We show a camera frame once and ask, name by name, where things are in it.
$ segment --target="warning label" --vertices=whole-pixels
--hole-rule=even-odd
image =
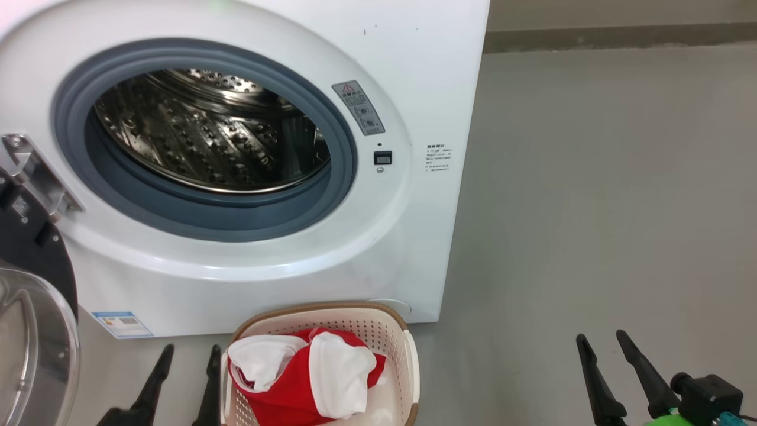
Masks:
[[[357,125],[363,131],[363,135],[377,135],[386,131],[381,118],[379,118],[379,114],[373,109],[373,104],[368,99],[368,95],[365,94],[357,81],[338,83],[332,86],[332,88],[337,92],[347,108],[350,109],[350,113],[352,113],[355,121],[357,121]]]
[[[426,171],[446,171],[450,170],[450,160],[452,159],[452,149],[447,148],[444,144],[426,146]]]

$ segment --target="washing machine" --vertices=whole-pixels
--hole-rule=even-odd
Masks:
[[[31,229],[30,200],[0,208],[65,245],[63,293],[115,337],[335,300],[437,321],[487,12],[4,2],[0,164],[60,236]]]

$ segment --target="white cloth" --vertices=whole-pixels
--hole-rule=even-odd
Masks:
[[[310,342],[310,386],[318,413],[329,418],[348,418],[366,412],[368,374],[376,357],[366,347],[350,346],[331,333],[321,333]]]
[[[307,342],[295,336],[261,334],[245,337],[229,346],[229,358],[247,381],[255,382],[253,392],[266,392],[276,382],[297,351]]]

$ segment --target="metal hinge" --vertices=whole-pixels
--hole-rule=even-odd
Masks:
[[[0,136],[0,168],[17,185],[23,185],[42,204],[53,222],[69,211],[82,211],[68,188],[37,154],[28,136],[9,133]]]

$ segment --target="black connector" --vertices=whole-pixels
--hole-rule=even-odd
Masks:
[[[678,373],[670,386],[681,395],[678,414],[694,426],[710,426],[722,412],[738,416],[741,411],[744,393],[714,374],[695,379]]]

